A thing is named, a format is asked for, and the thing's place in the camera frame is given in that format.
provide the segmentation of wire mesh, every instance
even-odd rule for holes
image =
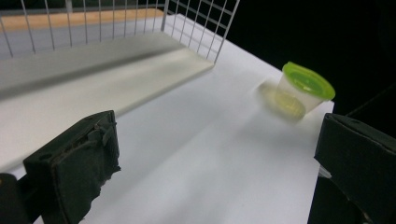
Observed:
[[[0,8],[0,60],[164,32],[215,62],[239,3],[239,0],[37,2],[40,1],[41,7],[21,0],[19,7]]]

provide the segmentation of green plastic lid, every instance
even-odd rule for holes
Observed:
[[[282,68],[289,83],[297,90],[317,96],[323,100],[331,100],[335,96],[332,85],[318,73],[288,62]]]

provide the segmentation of metal wire rack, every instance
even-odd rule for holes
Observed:
[[[37,0],[38,8],[32,9],[26,2],[0,8],[0,60],[164,32],[215,62],[239,4],[239,0]]]

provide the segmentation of wire grid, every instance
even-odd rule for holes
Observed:
[[[0,11],[0,60],[164,32],[215,62],[239,4],[239,0],[96,0],[92,5],[82,0],[74,7],[72,0],[64,0],[64,7],[54,8],[50,0],[40,1],[40,9],[29,9],[21,0],[21,8]],[[22,23],[19,27],[13,25],[17,20]]]

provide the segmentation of clear plastic container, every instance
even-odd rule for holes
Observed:
[[[335,96],[332,85],[318,73],[296,63],[286,63],[276,88],[275,102],[281,113],[301,119],[306,113]]]

